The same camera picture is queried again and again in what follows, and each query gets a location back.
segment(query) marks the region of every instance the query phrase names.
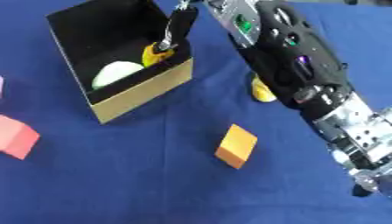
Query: pink object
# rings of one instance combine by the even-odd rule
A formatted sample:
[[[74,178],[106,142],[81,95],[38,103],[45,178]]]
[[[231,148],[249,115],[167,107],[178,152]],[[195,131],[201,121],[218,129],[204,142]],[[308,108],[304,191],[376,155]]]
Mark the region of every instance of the pink object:
[[[38,139],[39,133],[28,125],[0,115],[0,151],[23,160]]]
[[[0,76],[0,99],[3,98],[4,78]]]

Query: red cube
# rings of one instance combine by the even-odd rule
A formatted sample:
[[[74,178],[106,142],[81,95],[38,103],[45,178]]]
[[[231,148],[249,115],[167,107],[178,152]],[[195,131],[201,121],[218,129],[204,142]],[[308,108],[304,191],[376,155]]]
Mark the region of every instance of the red cube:
[[[0,115],[0,151],[23,160],[38,139],[39,133],[28,125]]]

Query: robotic arm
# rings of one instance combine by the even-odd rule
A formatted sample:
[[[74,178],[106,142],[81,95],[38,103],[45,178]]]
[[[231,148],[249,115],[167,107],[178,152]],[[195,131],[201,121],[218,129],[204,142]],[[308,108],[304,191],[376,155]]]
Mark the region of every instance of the robotic arm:
[[[375,113],[355,93],[347,64],[305,19],[277,1],[205,0],[204,5],[277,99],[298,110],[326,141],[354,179],[353,195],[392,196],[392,108]]]

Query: blue table surface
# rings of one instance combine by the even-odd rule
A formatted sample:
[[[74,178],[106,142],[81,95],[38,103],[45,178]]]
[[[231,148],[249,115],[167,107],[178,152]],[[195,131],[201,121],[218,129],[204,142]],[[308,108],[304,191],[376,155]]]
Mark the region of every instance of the blue table surface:
[[[0,2],[0,113],[41,139],[0,154],[0,223],[391,223],[392,201],[352,181],[296,111],[249,96],[249,68],[207,10],[190,33],[194,79],[101,126],[45,15],[81,0]],[[176,0],[158,4],[169,13]],[[392,9],[297,3],[363,98],[391,104]],[[231,123],[259,137],[237,171],[214,157]]]

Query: yellow object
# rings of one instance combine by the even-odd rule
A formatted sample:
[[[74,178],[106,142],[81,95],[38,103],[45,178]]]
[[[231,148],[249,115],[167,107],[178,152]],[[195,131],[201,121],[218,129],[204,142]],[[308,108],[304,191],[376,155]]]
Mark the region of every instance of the yellow object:
[[[174,54],[174,50],[170,49],[166,52],[154,53],[153,47],[157,42],[152,45],[146,46],[143,52],[143,65],[145,67],[152,66],[162,60],[165,60]]]
[[[215,156],[228,165],[240,169],[248,160],[256,142],[256,136],[233,124],[215,152]]]
[[[277,99],[257,75],[252,80],[252,95],[259,102],[273,102]]]

